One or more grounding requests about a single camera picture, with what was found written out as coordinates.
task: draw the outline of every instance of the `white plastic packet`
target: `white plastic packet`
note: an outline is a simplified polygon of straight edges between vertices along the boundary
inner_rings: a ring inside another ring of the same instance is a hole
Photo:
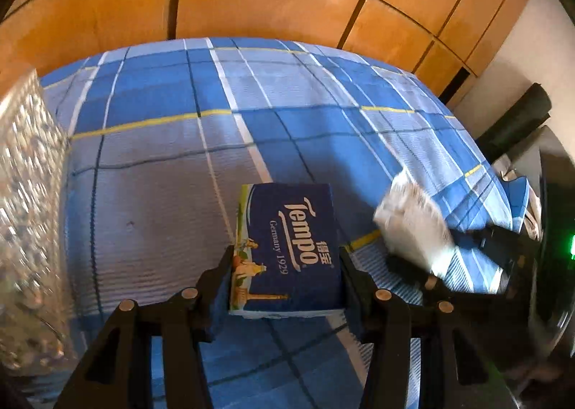
[[[455,245],[439,207],[403,169],[373,215],[392,254],[443,278]]]

